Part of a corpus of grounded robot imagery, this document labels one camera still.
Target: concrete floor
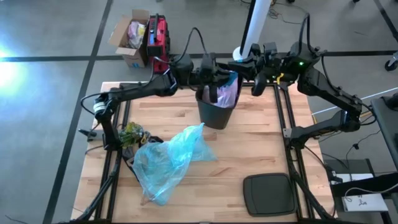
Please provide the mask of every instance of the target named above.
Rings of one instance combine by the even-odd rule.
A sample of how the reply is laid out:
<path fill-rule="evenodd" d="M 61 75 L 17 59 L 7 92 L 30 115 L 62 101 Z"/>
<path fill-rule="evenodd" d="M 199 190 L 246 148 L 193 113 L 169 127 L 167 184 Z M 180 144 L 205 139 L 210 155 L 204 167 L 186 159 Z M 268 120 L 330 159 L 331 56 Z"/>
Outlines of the concrete floor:
<path fill-rule="evenodd" d="M 398 3 L 380 2 L 398 27 Z M 0 57 L 90 56 L 106 3 L 107 0 L 0 1 Z M 297 0 L 294 5 L 311 13 L 312 45 L 339 52 L 398 49 L 374 1 L 362 0 L 354 5 L 349 0 Z M 201 30 L 207 49 L 231 53 L 240 45 L 248 14 L 247 5 L 238 0 L 114 0 L 98 55 L 114 55 L 115 48 L 107 41 L 121 15 L 130 14 L 132 8 L 166 16 L 172 53 L 182 52 L 193 26 Z M 287 21 L 302 20 L 303 12 L 295 7 L 277 5 L 275 9 Z M 276 41 L 279 51 L 286 52 L 298 34 L 298 25 L 268 18 L 260 43 Z M 188 53 L 202 53 L 195 34 Z M 335 85 L 365 97 L 398 87 L 398 71 L 384 70 L 389 58 L 327 57 L 325 63 Z M 42 223 L 87 60 L 0 62 L 0 223 L 14 223 L 5 215 L 29 224 Z M 148 69 L 129 69 L 122 60 L 96 61 L 86 94 L 96 93 L 102 82 L 147 80 L 149 73 Z M 308 99 L 314 113 L 331 107 L 322 99 Z M 90 107 L 92 102 L 87 101 L 87 105 Z M 317 120 L 328 119 L 335 112 L 318 113 Z M 82 112 L 78 127 L 88 129 L 92 121 L 90 114 Z M 322 142 L 322 151 L 344 159 L 353 143 L 378 129 L 374 124 L 355 133 L 340 134 Z M 350 154 L 350 159 L 370 158 L 376 172 L 395 170 L 380 134 L 360 147 Z M 53 222 L 70 217 L 85 150 L 84 137 L 76 134 Z M 391 202 L 388 204 L 397 221 Z M 338 214 L 344 220 L 357 222 L 380 220 L 376 213 Z"/>

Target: black trash can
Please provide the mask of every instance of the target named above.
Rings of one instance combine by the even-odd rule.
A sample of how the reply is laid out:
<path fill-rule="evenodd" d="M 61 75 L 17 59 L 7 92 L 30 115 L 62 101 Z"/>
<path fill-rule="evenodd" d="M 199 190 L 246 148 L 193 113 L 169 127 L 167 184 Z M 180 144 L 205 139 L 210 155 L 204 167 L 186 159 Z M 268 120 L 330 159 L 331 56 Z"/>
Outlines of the black trash can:
<path fill-rule="evenodd" d="M 231 117 L 232 110 L 235 109 L 235 106 L 238 103 L 242 90 L 242 83 L 243 78 L 238 75 L 238 95 L 236 96 L 235 105 L 232 108 L 220 108 L 218 106 L 204 102 L 202 100 L 203 89 L 198 90 L 195 94 L 195 97 L 198 102 L 200 121 L 209 128 L 224 129 L 228 124 L 229 118 Z"/>

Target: cardboard box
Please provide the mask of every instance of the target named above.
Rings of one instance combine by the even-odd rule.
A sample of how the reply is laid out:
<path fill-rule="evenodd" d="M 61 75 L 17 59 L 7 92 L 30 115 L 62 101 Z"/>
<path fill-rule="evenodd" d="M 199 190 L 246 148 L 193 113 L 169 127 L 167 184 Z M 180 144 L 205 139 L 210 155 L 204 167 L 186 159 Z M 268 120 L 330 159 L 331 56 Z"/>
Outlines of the cardboard box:
<path fill-rule="evenodd" d="M 144 38 L 142 39 L 141 45 L 138 49 L 131 49 L 128 46 L 129 37 L 127 30 L 131 21 L 138 21 L 141 24 L 146 25 L 146 31 Z M 122 55 L 124 61 L 129 67 L 144 68 L 148 63 L 147 56 L 147 36 L 148 36 L 148 22 L 149 22 L 149 11 L 142 9 L 133 9 L 131 16 L 123 15 L 120 21 L 116 24 L 116 27 L 109 38 L 111 45 L 117 46 L 116 53 Z"/>

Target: wooden table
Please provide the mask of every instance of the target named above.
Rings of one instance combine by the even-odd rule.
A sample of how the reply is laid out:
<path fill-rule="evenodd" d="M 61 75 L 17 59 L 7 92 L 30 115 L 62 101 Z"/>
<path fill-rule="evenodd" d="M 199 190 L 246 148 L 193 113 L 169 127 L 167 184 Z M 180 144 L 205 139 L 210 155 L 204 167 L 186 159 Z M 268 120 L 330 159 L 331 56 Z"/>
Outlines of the wooden table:
<path fill-rule="evenodd" d="M 101 91 L 119 83 L 105 82 Z M 297 126 L 313 124 L 307 97 L 289 88 Z M 282 97 L 285 118 L 288 119 Z M 123 120 L 124 104 L 119 122 Z M 190 125 L 200 124 L 195 92 L 179 90 L 174 96 L 152 96 L 131 101 L 129 121 L 141 124 L 153 135 L 169 140 Z M 113 213 L 113 222 L 294 222 L 296 214 L 278 217 L 251 217 L 243 199 L 243 179 L 249 175 L 288 173 L 284 144 L 275 103 L 274 89 L 266 88 L 261 96 L 251 96 L 250 88 L 242 89 L 239 102 L 224 130 L 204 128 L 205 141 L 218 161 L 192 162 L 167 205 L 140 205 L 142 189 L 134 174 L 122 163 Z M 89 143 L 89 148 L 101 145 Z M 307 146 L 322 158 L 318 141 Z M 72 218 L 81 215 L 100 187 L 106 152 L 98 149 L 85 157 Z M 310 190 L 326 211 L 332 213 L 333 199 L 326 172 L 317 159 L 302 150 Z M 109 192 L 104 199 L 106 215 Z M 300 190 L 303 213 L 307 214 Z"/>

